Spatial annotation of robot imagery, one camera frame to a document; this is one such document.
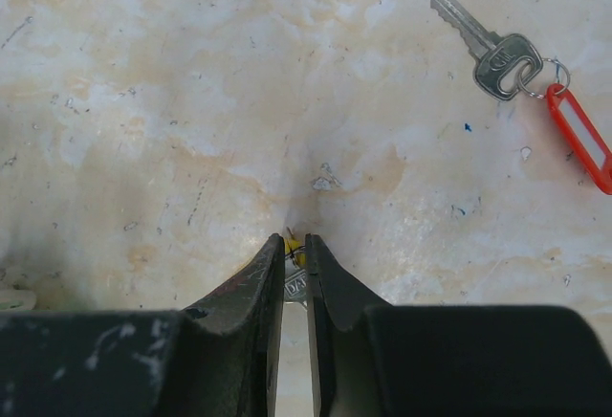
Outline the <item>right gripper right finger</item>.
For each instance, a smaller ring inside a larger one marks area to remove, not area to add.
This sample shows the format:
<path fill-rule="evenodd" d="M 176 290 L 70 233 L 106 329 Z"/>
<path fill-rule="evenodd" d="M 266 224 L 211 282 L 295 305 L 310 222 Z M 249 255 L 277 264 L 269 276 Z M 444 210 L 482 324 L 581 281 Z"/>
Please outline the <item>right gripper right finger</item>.
<path fill-rule="evenodd" d="M 611 363 L 551 305 L 393 305 L 305 241 L 318 416 L 607 416 Z"/>

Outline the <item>key with red fob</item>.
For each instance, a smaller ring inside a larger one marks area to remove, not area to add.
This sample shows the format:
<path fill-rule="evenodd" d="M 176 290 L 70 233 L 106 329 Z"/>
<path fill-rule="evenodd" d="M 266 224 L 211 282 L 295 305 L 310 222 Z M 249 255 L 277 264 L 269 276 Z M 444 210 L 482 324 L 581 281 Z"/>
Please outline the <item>key with red fob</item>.
<path fill-rule="evenodd" d="M 474 58 L 473 79 L 486 94 L 510 101 L 520 93 L 546 102 L 551 119 L 599 190 L 611 193 L 611 149 L 570 91 L 571 74 L 557 59 L 545 58 L 523 34 L 487 30 L 457 0 L 430 0 L 438 15 L 457 30 Z M 528 84 L 554 64 L 564 80 L 537 93 Z"/>

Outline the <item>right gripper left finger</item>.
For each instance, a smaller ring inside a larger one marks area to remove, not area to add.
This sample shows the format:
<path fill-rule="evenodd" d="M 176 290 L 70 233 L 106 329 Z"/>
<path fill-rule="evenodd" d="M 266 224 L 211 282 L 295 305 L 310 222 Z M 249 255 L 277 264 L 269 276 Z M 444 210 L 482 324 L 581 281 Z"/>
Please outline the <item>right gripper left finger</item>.
<path fill-rule="evenodd" d="M 5 416 L 271 416 L 284 242 L 182 310 L 1 317 Z"/>

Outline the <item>key with yellow tag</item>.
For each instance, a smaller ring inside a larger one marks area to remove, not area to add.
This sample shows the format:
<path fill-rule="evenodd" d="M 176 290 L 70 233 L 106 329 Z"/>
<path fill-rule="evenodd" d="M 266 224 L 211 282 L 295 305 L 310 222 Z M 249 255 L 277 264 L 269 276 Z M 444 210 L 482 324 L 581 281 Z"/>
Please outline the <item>key with yellow tag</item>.
<path fill-rule="evenodd" d="M 305 245 L 298 240 L 290 228 L 286 228 L 284 240 L 284 301 L 299 304 L 307 309 L 307 272 Z"/>

